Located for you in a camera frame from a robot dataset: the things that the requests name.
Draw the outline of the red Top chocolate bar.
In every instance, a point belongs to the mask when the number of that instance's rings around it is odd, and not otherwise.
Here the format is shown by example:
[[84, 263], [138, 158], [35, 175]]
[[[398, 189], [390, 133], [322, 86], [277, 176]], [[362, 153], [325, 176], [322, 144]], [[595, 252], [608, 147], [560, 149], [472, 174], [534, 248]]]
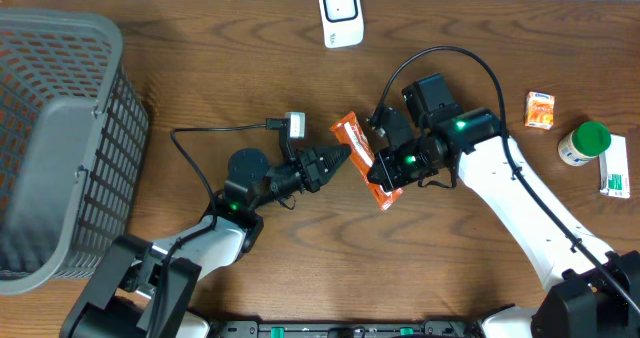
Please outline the red Top chocolate bar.
[[386, 211], [403, 193], [403, 189], [399, 188], [390, 192], [383, 190], [380, 184], [369, 181], [367, 174], [374, 163], [374, 154], [370, 148], [367, 137], [365, 136], [356, 114], [350, 111], [346, 116], [335, 122], [330, 131], [336, 136], [341, 144], [347, 144], [351, 148], [350, 160], [359, 171], [367, 188], [373, 195], [376, 203], [381, 211]]

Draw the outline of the orange snack packet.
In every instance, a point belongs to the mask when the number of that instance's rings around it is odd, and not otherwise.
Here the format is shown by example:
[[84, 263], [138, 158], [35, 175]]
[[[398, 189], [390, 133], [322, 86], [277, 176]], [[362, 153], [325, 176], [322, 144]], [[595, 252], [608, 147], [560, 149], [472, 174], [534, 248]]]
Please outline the orange snack packet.
[[524, 125], [550, 130], [554, 124], [555, 97], [540, 92], [529, 92], [526, 97]]

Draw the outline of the small green white can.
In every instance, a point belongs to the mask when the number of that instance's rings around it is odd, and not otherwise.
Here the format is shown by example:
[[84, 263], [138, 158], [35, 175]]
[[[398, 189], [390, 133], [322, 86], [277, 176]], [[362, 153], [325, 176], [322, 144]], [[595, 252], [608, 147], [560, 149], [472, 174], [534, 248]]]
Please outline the small green white can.
[[611, 145], [611, 133], [601, 123], [588, 121], [566, 135], [558, 144], [558, 154], [570, 166], [583, 166]]

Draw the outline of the white Panadol medicine box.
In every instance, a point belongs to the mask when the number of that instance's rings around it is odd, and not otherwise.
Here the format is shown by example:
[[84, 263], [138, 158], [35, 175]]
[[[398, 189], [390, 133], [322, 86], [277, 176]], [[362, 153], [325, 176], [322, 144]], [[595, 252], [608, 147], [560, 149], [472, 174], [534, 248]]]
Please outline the white Panadol medicine box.
[[629, 199], [630, 175], [628, 170], [626, 138], [611, 136], [611, 144], [599, 155], [600, 193], [604, 196]]

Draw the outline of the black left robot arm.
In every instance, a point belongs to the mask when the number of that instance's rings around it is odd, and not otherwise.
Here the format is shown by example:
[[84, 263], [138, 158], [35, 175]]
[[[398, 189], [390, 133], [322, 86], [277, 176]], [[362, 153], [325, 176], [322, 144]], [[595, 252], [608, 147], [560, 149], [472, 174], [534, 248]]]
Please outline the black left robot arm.
[[175, 337], [197, 282], [248, 253], [264, 227], [257, 209], [315, 193], [351, 153], [345, 144], [308, 147], [279, 166], [258, 149], [229, 159], [223, 190], [200, 222], [172, 237], [116, 238], [62, 324], [63, 337]]

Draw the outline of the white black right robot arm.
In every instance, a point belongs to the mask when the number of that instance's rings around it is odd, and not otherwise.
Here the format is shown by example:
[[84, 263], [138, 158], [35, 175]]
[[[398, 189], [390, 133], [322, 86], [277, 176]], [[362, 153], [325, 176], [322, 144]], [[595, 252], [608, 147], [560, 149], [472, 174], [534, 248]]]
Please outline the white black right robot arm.
[[388, 147], [368, 179], [386, 192], [432, 184], [448, 169], [494, 211], [532, 264], [546, 297], [500, 308], [475, 325], [482, 337], [636, 337], [639, 254], [619, 255], [582, 225], [527, 164], [487, 108], [464, 111], [442, 75], [403, 89], [409, 113], [378, 104], [369, 122]]

